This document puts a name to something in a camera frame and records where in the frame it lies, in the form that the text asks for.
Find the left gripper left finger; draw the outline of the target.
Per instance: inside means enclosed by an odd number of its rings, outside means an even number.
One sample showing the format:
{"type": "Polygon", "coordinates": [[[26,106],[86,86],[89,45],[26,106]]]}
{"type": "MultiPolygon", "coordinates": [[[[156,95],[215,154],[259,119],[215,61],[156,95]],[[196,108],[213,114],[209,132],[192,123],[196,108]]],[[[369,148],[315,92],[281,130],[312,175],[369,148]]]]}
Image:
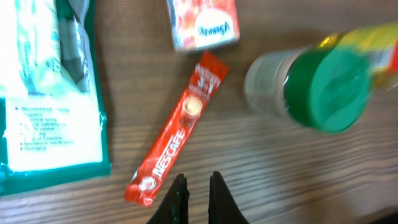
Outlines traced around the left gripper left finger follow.
{"type": "Polygon", "coordinates": [[[187,178],[178,174],[147,224],[188,224],[189,197],[187,178]]]}

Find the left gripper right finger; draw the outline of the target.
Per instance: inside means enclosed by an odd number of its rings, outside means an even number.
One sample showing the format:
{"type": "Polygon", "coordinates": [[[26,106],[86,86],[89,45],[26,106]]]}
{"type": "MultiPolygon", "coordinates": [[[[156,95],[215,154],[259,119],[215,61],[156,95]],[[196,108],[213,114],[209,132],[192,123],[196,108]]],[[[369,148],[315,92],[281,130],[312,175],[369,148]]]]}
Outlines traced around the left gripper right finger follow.
{"type": "Polygon", "coordinates": [[[209,224],[249,224],[218,171],[210,177],[209,224]]]}

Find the red Nescafe coffee stick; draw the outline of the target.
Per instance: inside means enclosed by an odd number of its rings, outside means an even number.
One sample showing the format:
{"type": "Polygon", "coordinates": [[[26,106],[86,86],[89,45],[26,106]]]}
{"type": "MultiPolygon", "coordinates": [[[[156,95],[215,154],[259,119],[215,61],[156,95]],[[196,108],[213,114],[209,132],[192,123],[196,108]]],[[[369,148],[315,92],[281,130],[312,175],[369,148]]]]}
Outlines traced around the red Nescafe coffee stick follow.
{"type": "Polygon", "coordinates": [[[169,119],[126,188],[128,202],[149,207],[229,68],[209,51],[196,64],[169,119]]]}

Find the green white plastic package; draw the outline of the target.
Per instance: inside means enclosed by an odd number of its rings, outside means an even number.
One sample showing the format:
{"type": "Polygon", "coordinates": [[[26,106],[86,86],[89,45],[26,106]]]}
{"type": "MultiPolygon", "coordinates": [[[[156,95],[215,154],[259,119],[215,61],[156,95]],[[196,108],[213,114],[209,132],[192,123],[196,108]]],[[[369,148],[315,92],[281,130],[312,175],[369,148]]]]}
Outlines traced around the green white plastic package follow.
{"type": "Polygon", "coordinates": [[[1,0],[1,195],[107,176],[92,0],[1,0]]]}

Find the green lid white jar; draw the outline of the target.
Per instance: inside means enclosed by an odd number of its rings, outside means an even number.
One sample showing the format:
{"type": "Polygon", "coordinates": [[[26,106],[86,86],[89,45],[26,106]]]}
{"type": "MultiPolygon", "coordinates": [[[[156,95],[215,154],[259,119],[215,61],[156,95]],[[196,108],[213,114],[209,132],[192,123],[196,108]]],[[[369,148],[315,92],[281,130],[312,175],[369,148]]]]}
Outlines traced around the green lid white jar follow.
{"type": "Polygon", "coordinates": [[[259,113],[341,133],[363,114],[371,81],[365,54],[348,47],[304,47],[255,59],[246,74],[244,95],[259,113]]]}

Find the red white tissue pack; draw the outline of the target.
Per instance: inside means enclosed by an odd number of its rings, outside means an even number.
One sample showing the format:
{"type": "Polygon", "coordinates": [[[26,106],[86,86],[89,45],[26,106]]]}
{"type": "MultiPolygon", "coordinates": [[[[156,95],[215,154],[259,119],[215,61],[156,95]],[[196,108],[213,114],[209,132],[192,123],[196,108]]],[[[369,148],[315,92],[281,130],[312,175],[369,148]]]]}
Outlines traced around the red white tissue pack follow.
{"type": "Polygon", "coordinates": [[[174,48],[205,50],[240,39],[235,0],[167,0],[174,48]]]}

